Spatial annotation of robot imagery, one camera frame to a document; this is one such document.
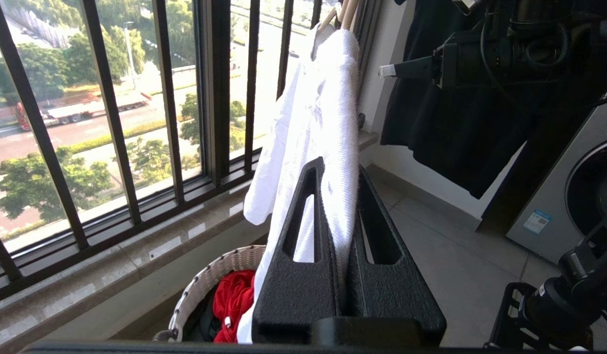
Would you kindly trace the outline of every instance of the washing machine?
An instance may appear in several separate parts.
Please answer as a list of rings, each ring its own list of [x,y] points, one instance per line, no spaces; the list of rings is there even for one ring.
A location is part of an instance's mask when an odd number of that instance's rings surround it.
[[[607,104],[589,115],[506,236],[555,264],[586,237],[607,245]]]

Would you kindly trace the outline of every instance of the clothes hanger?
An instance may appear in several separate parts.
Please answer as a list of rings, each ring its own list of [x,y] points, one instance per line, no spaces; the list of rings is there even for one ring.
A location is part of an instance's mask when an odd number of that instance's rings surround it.
[[[339,22],[341,22],[341,27],[343,29],[349,30],[353,21],[355,10],[358,7],[358,2],[359,0],[344,0],[342,4],[337,2],[334,7],[332,7],[332,11],[330,11],[323,23],[321,23],[318,30],[322,31],[325,29],[325,27],[330,24],[334,16],[339,20]]]

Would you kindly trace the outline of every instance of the marble window sill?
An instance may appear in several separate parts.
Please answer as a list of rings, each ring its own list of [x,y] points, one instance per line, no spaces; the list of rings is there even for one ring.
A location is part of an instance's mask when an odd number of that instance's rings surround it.
[[[359,150],[377,142],[360,131]],[[13,353],[241,222],[250,182],[0,301],[0,352]]]

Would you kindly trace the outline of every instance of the lamp post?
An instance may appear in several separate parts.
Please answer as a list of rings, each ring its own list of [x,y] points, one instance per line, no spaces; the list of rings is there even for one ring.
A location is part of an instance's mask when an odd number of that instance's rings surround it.
[[[126,50],[128,51],[128,65],[131,72],[131,79],[133,80],[133,89],[137,89],[137,81],[135,80],[135,69],[133,66],[133,52],[131,50],[131,39],[128,34],[128,25],[135,23],[133,21],[124,22],[124,39],[126,39]]]

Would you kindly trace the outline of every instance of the red clothing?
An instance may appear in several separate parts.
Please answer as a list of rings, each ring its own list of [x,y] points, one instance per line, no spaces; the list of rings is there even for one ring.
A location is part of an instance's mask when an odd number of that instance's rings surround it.
[[[255,274],[254,270],[234,271],[220,280],[214,295],[213,311],[222,327],[214,338],[214,343],[238,343],[236,333],[240,316],[253,304]]]

